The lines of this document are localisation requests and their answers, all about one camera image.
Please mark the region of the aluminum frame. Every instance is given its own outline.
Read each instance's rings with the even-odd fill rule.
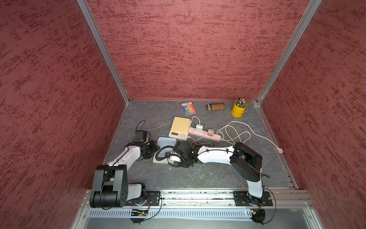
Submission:
[[[277,146],[279,146],[275,136],[273,135],[272,129],[269,126],[269,123],[266,119],[266,116],[264,115],[264,112],[263,112],[261,106],[258,105],[257,103],[254,103],[254,107],[255,107],[255,110],[257,111],[259,119],[262,122],[263,128],[266,131],[268,139],[271,140],[272,142],[274,142]],[[275,152],[277,152],[277,149],[274,146],[272,146],[272,147],[273,147],[273,150]],[[283,156],[283,154],[275,153],[275,156],[277,157],[278,161],[280,162],[280,164],[283,168],[283,171],[285,173],[285,178],[286,178],[287,182],[289,183],[289,187],[299,189],[299,187],[296,184],[295,179],[294,179],[294,177],[293,177],[293,175],[292,175],[292,173],[291,173],[291,171],[290,171],[290,169],[287,165],[287,162],[286,162],[285,157]]]
[[[113,148],[113,143],[115,142],[115,139],[116,139],[117,133],[118,133],[118,131],[119,131],[119,129],[120,129],[120,127],[121,127],[121,125],[122,125],[122,120],[123,120],[124,114],[126,113],[127,106],[128,106],[128,104],[126,104],[126,106],[124,107],[123,112],[122,112],[122,115],[121,115],[121,118],[119,119],[119,122],[118,122],[118,125],[117,125],[117,128],[116,128],[116,131],[115,131],[115,133],[114,133],[114,135],[113,135],[113,138],[112,138],[111,144],[109,145],[109,148],[108,148],[107,154],[106,154],[106,156],[105,156],[105,158],[104,158],[104,161],[103,161],[103,164],[104,164],[104,165],[106,165],[106,164],[107,164],[107,162],[108,162],[108,156],[109,156],[109,154],[110,154],[110,152],[111,152],[111,150],[112,150],[112,148]]]
[[[280,73],[281,69],[285,65],[288,57],[291,55],[293,49],[295,48],[297,42],[300,40],[300,37],[304,33],[307,25],[309,24],[310,20],[314,16],[316,10],[318,9],[322,0],[311,0],[309,5],[307,6],[304,14],[302,15],[297,27],[295,28],[294,33],[292,34],[290,40],[287,43],[285,50],[283,51],[280,59],[278,60],[275,68],[273,69],[272,74],[269,76],[269,79],[262,89],[261,94],[257,99],[257,103],[260,105],[264,98],[266,97],[267,93],[269,92],[270,88],[272,87],[274,81],[276,80],[278,74]]]
[[[113,63],[113,60],[112,60],[111,55],[109,54],[108,48],[105,45],[105,42],[102,38],[102,35],[100,34],[100,31],[98,29],[98,26],[97,26],[95,20],[94,20],[94,17],[92,15],[92,12],[89,8],[88,3],[86,2],[86,0],[76,0],[76,1],[79,4],[79,7],[80,7],[80,9],[81,9],[81,11],[82,11],[82,13],[85,17],[86,22],[89,25],[89,28],[90,28],[93,36],[94,36],[95,41],[97,42],[97,44],[100,48],[100,51],[102,52],[102,55],[105,59],[105,62],[107,63],[108,68],[111,71],[114,80],[116,81],[116,84],[118,86],[119,91],[122,94],[124,102],[126,104],[128,104],[129,101],[130,101],[130,98],[128,97],[127,91],[123,86],[121,78],[119,77],[119,73],[117,71],[117,68],[116,68],[115,64]]]
[[[162,197],[162,209],[175,210],[175,209],[196,209],[200,210],[239,210],[249,209],[253,207],[237,207],[234,201],[234,191],[247,191],[245,189],[150,189],[149,191],[160,191]],[[271,198],[276,199],[277,208],[289,208],[289,209],[304,209],[306,216],[308,216],[308,223],[313,229],[323,229],[319,218],[315,212],[314,206],[309,198],[306,190],[294,190],[294,189],[276,189],[272,188],[270,193]],[[77,215],[74,227],[72,229],[83,229],[88,219],[91,207],[89,205],[91,190],[85,193],[81,210]],[[121,209],[129,210],[136,208],[134,206],[124,206]],[[153,211],[159,209],[160,206],[151,206]],[[275,206],[265,207],[264,209],[273,209]],[[112,208],[108,211],[115,211],[116,208]]]

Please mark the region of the table surface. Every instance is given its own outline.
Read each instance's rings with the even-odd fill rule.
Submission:
[[[124,146],[131,142],[134,137],[136,125],[141,120],[146,120],[143,130],[149,131],[152,140],[155,142],[159,137],[168,137],[174,117],[192,118],[185,116],[181,103],[184,101],[130,101],[126,108],[122,122],[116,132],[111,148],[109,150],[108,162],[114,160],[123,152]],[[230,121],[240,121],[247,123],[256,134],[266,136],[262,121],[259,119],[254,108],[253,102],[248,102],[248,107],[241,118],[231,115],[233,101],[222,101],[226,109],[220,111],[207,111],[206,105],[213,101],[193,101],[196,110],[195,116],[201,120],[203,130],[212,128],[220,129]],[[193,119],[192,127],[198,124],[196,118]],[[232,126],[241,133],[249,131],[249,128],[240,123],[232,123]],[[236,136],[234,130],[227,128],[228,133]],[[247,133],[241,136],[241,141],[249,135]],[[263,178],[263,185],[268,188],[288,188],[283,169],[277,160],[271,143],[263,138],[251,135],[251,138],[245,142],[247,146],[262,155],[262,172],[269,175],[270,178]],[[231,146],[229,143],[222,142],[221,147]],[[227,164],[221,163],[197,163],[190,168],[175,168],[167,164],[153,163],[152,158],[148,160],[136,161],[130,167],[127,173],[128,182],[143,182],[147,189],[172,189],[172,188],[247,188],[247,182],[236,170]]]

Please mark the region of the white robotic arm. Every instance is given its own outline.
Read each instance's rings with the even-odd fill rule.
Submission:
[[[231,156],[234,153],[234,150],[235,150],[234,146],[225,148],[209,148],[206,146],[202,146],[198,150],[197,159],[202,163],[216,162],[231,165],[230,160]],[[259,181],[256,182],[247,180],[247,184],[248,184],[248,192],[250,195],[257,198],[262,198],[263,185],[261,176],[259,176]]]
[[[143,192],[146,192],[142,183],[127,183],[127,171],[131,165],[141,156],[144,159],[151,158],[158,149],[153,141],[147,139],[147,134],[141,132],[144,131],[136,131],[134,141],[129,143],[115,160],[97,167],[91,192],[91,207],[122,207],[127,200],[141,198]],[[192,161],[197,160],[202,163],[216,162],[232,165],[247,180],[248,202],[254,206],[260,205],[263,195],[262,157],[248,146],[236,143],[235,146],[226,148],[201,146],[192,149],[182,145],[177,148],[168,147],[176,152],[171,156],[178,155],[182,159],[180,164],[185,164],[185,167],[192,166]],[[113,185],[106,184],[110,180],[113,180]]]

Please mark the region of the white charger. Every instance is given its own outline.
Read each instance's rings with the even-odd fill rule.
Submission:
[[[197,131],[197,132],[199,132],[199,133],[202,133],[202,131],[203,131],[203,126],[202,126],[202,125],[200,125],[200,124],[197,124],[197,125],[196,125],[196,131]]]

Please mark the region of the black cable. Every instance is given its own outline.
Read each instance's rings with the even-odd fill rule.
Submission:
[[[206,152],[214,151],[214,150],[230,152],[230,151],[228,151],[228,150],[223,150],[223,149],[208,149],[208,150],[206,150]],[[256,170],[253,166],[251,166],[249,163],[248,163],[248,165],[249,165],[252,169],[254,169],[255,171],[257,171],[258,173],[260,173],[261,175],[263,175],[263,176],[265,176],[265,177],[267,177],[267,178],[270,178],[270,176],[268,176],[268,175],[267,175],[267,174],[265,174],[265,173],[261,173],[261,172],[259,172],[259,171],[258,171],[258,170]]]
[[[271,190],[269,190],[268,188],[265,188],[265,189],[267,189],[268,191],[270,191],[270,192],[271,192],[271,194],[272,194],[272,196],[273,196],[273,198],[274,198],[274,207],[275,207],[275,209],[274,209],[274,214],[273,214],[272,218],[271,218],[268,222],[265,222],[265,223],[263,223],[263,222],[262,222],[262,224],[267,224],[267,223],[269,223],[270,221],[272,221],[272,220],[273,220],[273,218],[275,217],[275,214],[276,214],[276,211],[277,211],[277,202],[276,202],[275,195],[274,195],[274,194],[273,194],[273,192],[272,192]]]
[[[161,207],[162,207],[162,205],[163,205],[163,198],[161,197],[161,194],[159,193],[159,195],[160,195],[160,198],[161,198],[161,203],[160,203],[160,208],[159,208],[159,211],[153,216],[153,217],[151,217],[151,218],[148,218],[148,219],[144,219],[143,221],[146,221],[146,220],[149,220],[149,219],[152,219],[152,218],[154,218],[155,216],[157,216],[158,214],[159,214],[159,212],[160,212],[160,210],[161,210]]]
[[[168,154],[168,155],[166,155],[166,156],[164,156],[164,157],[162,157],[162,158],[158,158],[158,155],[159,155],[159,153],[163,150],[163,149],[167,149],[167,148],[172,148],[173,150],[175,150],[176,151],[176,153],[177,154]],[[162,148],[160,148],[157,152],[156,152],[156,154],[155,154],[155,159],[157,160],[157,161],[160,161],[160,160],[164,160],[164,159],[166,159],[166,158],[169,158],[170,156],[176,156],[176,157],[178,157],[179,159],[180,159],[180,162],[179,162],[179,164],[178,165],[174,165],[174,164],[171,164],[170,162],[168,162],[168,164],[169,165],[171,165],[171,166],[173,166],[173,167],[181,167],[182,165],[183,165],[183,162],[184,163],[186,163],[187,165],[189,165],[189,166],[192,166],[192,165],[194,165],[194,163],[196,162],[196,160],[195,159],[193,159],[193,161],[192,162],[187,162],[185,159],[184,159],[184,157],[183,157],[183,155],[181,154],[181,152],[180,152],[180,150],[179,149],[177,149],[177,148],[175,148],[174,146],[171,146],[171,145],[167,145],[167,146],[164,146],[164,147],[162,147]]]
[[[144,126],[144,124],[145,124],[146,120],[142,120],[141,122],[144,122],[144,123],[143,123],[143,125],[141,126],[141,130],[142,130],[142,128],[143,128],[143,126]]]
[[[118,158],[114,163],[113,163],[113,165],[111,166],[111,167],[113,167],[122,157],[124,156],[124,154],[120,157],[120,158]],[[107,175],[110,173],[110,175],[111,175],[111,177],[112,177],[112,173],[111,173],[112,171],[110,171],[109,170],[109,166],[107,167],[107,172],[103,175],[103,180],[102,180],[102,187],[100,188],[100,193],[99,193],[99,203],[100,203],[100,205],[102,205],[102,200],[101,200],[101,197],[102,197],[102,191],[103,191],[103,187],[104,187],[104,183],[105,183],[105,180],[106,180],[106,178],[107,178]]]

